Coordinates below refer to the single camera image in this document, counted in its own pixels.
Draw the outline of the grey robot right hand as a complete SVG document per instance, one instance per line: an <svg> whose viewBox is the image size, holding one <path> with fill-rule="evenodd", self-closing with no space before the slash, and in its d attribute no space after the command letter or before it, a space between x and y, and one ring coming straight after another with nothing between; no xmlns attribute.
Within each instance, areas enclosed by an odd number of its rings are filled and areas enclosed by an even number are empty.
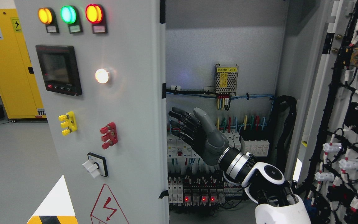
<svg viewBox="0 0 358 224"><path fill-rule="evenodd" d="M192 113L172 107L168 115L171 120L172 134L179 137L209 166L216 166L223 152L229 147L227 138L216 128L210 116L196 107Z"/></svg>

